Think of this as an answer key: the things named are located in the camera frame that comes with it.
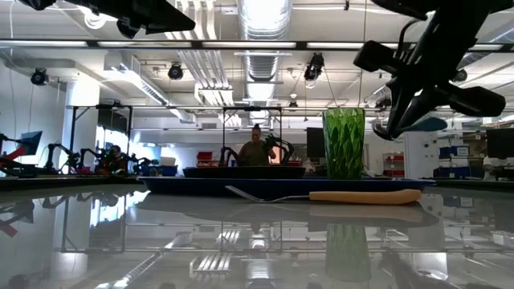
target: camera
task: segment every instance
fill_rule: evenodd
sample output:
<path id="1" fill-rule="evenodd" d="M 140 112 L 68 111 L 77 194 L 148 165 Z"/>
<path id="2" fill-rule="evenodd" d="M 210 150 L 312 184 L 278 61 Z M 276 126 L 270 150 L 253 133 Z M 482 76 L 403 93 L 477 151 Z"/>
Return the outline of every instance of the camera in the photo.
<path id="1" fill-rule="evenodd" d="M 36 68 L 34 74 L 31 77 L 31 82 L 37 86 L 45 86 L 50 82 L 50 78 L 47 75 L 46 68 Z"/>
<path id="2" fill-rule="evenodd" d="M 324 58 L 321 52 L 314 52 L 312 56 L 310 64 L 307 66 L 307 70 L 305 71 L 304 78 L 307 81 L 316 80 L 321 73 L 323 73 L 322 68 L 324 67 Z"/>
<path id="3" fill-rule="evenodd" d="M 172 80 L 180 80 L 184 77 L 184 71 L 181 68 L 180 63 L 171 64 L 171 68 L 168 71 L 168 77 Z"/>

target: ceiling light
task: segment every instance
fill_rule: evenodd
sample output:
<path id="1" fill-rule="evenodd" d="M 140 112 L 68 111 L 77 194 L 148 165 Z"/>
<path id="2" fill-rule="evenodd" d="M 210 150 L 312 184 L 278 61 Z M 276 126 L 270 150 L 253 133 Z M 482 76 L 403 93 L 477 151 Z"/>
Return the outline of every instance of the ceiling light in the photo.
<path id="1" fill-rule="evenodd" d="M 473 51 L 489 51 L 489 50 L 499 50 L 503 47 L 502 44 L 476 44 L 471 50 Z"/>
<path id="2" fill-rule="evenodd" d="M 292 56 L 291 52 L 238 51 L 234 56 Z"/>
<path id="3" fill-rule="evenodd" d="M 208 41 L 204 42 L 205 48 L 295 48 L 296 43 L 294 42 L 272 42 L 272 41 Z"/>
<path id="4" fill-rule="evenodd" d="M 284 111 L 294 111 L 294 110 L 297 110 L 297 108 L 282 108 L 282 109 Z M 315 111 L 315 112 L 321 112 L 321 111 L 325 111 L 325 110 L 328 110 L 328 109 L 330 109 L 330 108 L 313 108 L 313 107 L 302 108 L 302 110 Z"/>
<path id="5" fill-rule="evenodd" d="M 205 107 L 188 107 L 188 106 L 179 106 L 179 107 L 176 107 L 176 109 L 189 109 L 189 110 L 223 110 L 223 107 L 219 107 L 219 106 L 205 106 Z"/>
<path id="6" fill-rule="evenodd" d="M 373 96 L 375 96 L 377 93 L 379 93 L 383 88 L 385 88 L 385 85 L 380 86 L 376 91 L 372 93 Z"/>
<path id="7" fill-rule="evenodd" d="M 312 49 L 361 49 L 362 43 L 307 43 Z"/>
<path id="8" fill-rule="evenodd" d="M 191 48 L 191 42 L 188 41 L 99 41 L 98 46 L 109 48 L 144 48 L 144 47 L 173 47 L 173 48 Z"/>
<path id="9" fill-rule="evenodd" d="M 85 41 L 0 40 L 5 47 L 87 47 Z"/>

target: person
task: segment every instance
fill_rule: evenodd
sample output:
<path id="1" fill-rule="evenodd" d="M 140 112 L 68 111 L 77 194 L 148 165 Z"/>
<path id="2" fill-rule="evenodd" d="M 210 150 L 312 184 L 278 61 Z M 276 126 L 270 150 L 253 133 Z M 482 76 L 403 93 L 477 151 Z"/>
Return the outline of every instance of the person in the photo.
<path id="1" fill-rule="evenodd" d="M 251 130 L 251 141 L 248 141 L 239 151 L 239 165 L 240 166 L 269 166 L 271 159 L 276 158 L 273 148 L 267 152 L 264 148 L 266 144 L 264 140 L 261 140 L 261 130 L 258 124 Z"/>

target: fluorescent light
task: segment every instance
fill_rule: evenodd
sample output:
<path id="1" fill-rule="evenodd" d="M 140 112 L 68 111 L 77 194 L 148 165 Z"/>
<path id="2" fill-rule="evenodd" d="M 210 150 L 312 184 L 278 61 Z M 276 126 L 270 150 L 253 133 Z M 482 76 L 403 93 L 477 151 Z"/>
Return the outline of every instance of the fluorescent light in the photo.
<path id="1" fill-rule="evenodd" d="M 257 51 L 247 51 L 247 52 L 234 52 L 234 56 L 292 56 L 291 52 L 257 52 Z"/>
<path id="2" fill-rule="evenodd" d="M 249 102 L 251 102 L 251 101 L 279 102 L 280 100 L 275 100 L 275 99 L 266 99 L 266 100 L 242 99 L 241 101 L 244 101 L 244 102 L 246 102 L 246 103 L 249 103 Z"/>
<path id="3" fill-rule="evenodd" d="M 188 106 L 177 106 L 176 109 L 189 109 L 189 110 L 223 110 L 223 107 L 219 106 L 205 106 L 205 107 L 188 107 Z"/>
<path id="4" fill-rule="evenodd" d="M 191 48 L 188 41 L 99 41 L 100 47 L 126 48 L 126 47 L 173 47 Z"/>
<path id="5" fill-rule="evenodd" d="M 385 47 L 389 47 L 391 49 L 398 49 L 398 44 L 397 43 L 382 43 L 383 46 Z"/>
<path id="6" fill-rule="evenodd" d="M 361 49 L 362 43 L 307 43 L 312 49 Z"/>
<path id="7" fill-rule="evenodd" d="M 372 93 L 372 95 L 373 95 L 373 96 L 375 96 L 377 93 L 379 93 L 379 92 L 380 92 L 380 90 L 384 89 L 385 87 L 386 87 L 386 85 L 385 85 L 385 84 L 384 84 L 384 85 L 382 85 L 382 86 L 380 86 L 379 88 L 377 88 L 377 90 L 376 90 L 374 93 Z"/>
<path id="8" fill-rule="evenodd" d="M 217 41 L 204 42 L 205 48 L 295 48 L 294 42 L 274 42 L 274 41 Z"/>
<path id="9" fill-rule="evenodd" d="M 7 47 L 87 47 L 85 41 L 50 40 L 0 40 L 0 46 Z"/>
<path id="10" fill-rule="evenodd" d="M 330 108 L 313 108 L 313 107 L 310 107 L 310 108 L 302 108 L 302 107 L 299 107 L 299 108 L 287 108 L 287 107 L 283 107 L 282 108 L 284 111 L 298 111 L 298 112 L 301 112 L 301 111 L 325 111 L 325 110 L 329 110 Z"/>
<path id="11" fill-rule="evenodd" d="M 488 51 L 488 50 L 499 50 L 503 47 L 501 44 L 476 44 L 470 50 L 472 51 Z"/>
<path id="12" fill-rule="evenodd" d="M 500 119 L 500 122 L 504 122 L 504 121 L 511 121 L 511 120 L 514 120 L 514 115 L 510 115 L 510 116 L 502 117 L 502 118 Z"/>

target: blue tray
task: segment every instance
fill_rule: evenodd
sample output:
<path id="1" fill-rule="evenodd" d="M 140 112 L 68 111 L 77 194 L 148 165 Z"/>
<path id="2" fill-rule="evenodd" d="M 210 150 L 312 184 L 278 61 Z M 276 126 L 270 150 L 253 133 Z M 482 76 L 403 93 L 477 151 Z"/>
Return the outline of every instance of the blue tray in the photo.
<path id="1" fill-rule="evenodd" d="M 225 189 L 233 185 L 251 195 L 263 199 L 308 195 L 313 191 L 357 191 L 390 192 L 400 189 L 423 190 L 435 181 L 375 180 L 334 181 L 323 179 L 260 180 L 260 179 L 202 179 L 192 177 L 139 177 L 152 193 L 203 195 L 211 197 L 230 196 Z"/>

